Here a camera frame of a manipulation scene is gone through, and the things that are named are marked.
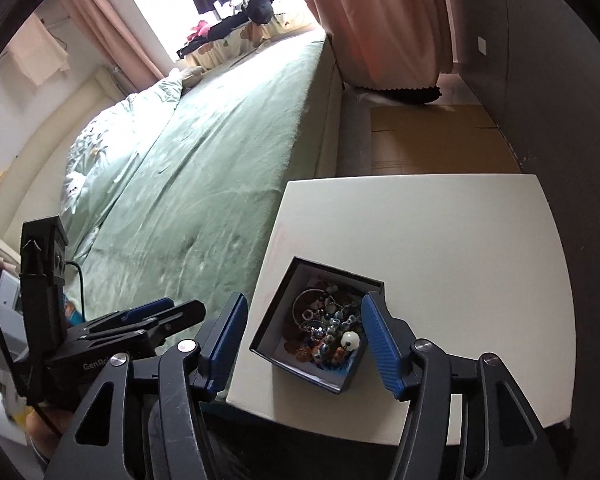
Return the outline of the person's left hand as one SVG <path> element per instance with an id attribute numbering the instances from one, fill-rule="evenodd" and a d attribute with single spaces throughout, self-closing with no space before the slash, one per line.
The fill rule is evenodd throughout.
<path id="1" fill-rule="evenodd" d="M 63 410 L 44 410 L 45 415 L 56 429 L 63 434 L 69 427 L 73 414 Z M 31 412 L 26 419 L 29 441 L 38 454 L 49 460 L 57 450 L 60 437 L 46 425 L 37 412 Z"/>

